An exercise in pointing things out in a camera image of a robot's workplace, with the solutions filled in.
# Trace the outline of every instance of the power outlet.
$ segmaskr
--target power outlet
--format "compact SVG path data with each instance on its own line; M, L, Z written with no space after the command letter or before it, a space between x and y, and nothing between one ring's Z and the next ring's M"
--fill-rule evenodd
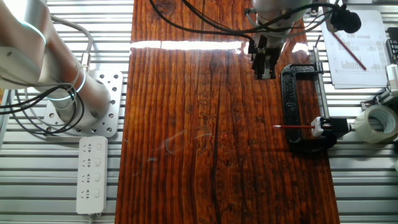
M76 211L101 213L106 208L108 140L94 136L80 139Z

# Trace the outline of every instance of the metal mounting plate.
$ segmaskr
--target metal mounting plate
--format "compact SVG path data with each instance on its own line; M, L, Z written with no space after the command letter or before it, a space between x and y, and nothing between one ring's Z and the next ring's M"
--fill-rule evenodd
M119 109L120 109L120 99L123 85L123 74L121 72L112 71L100 71L92 70L90 71L90 76L96 80L102 82L109 91L111 95L111 103L108 112L99 119L96 123L80 127L77 125L75 128L58 134L62 137L73 137L73 136L104 136L106 138L113 137L118 131L118 119L119 119ZM44 121L50 124L63 124L64 122L58 117L55 107L49 101L45 109ZM48 126L43 124L43 128L47 129Z

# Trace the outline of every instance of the wooden table surface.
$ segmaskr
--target wooden table surface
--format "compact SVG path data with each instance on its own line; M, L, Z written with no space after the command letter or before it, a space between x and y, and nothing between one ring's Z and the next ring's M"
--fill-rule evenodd
M190 2L250 28L250 0ZM213 30L180 1L155 3L171 21ZM287 40L277 78L259 81L246 39L183 32L137 0L131 47L115 223L339 223L327 153L290 152L272 128L283 124L280 71L310 61L305 35ZM298 91L309 124L312 79Z

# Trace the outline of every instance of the black clamp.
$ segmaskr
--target black clamp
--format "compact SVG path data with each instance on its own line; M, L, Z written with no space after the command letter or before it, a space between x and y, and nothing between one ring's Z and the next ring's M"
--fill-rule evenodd
M315 76L319 73L323 73L323 69L319 69L315 64L288 65L283 69L280 79L285 125L301 125L296 77L308 74ZM303 153L325 151L334 146L338 138L349 132L345 118L323 118L322 123L328 124L330 129L325 129L320 139L304 139L300 129L286 129L290 149Z

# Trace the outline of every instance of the red marker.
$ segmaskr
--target red marker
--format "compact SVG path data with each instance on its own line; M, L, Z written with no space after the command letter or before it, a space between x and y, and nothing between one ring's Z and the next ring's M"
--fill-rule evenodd
M302 126L302 125L272 125L273 128L315 128L314 126Z

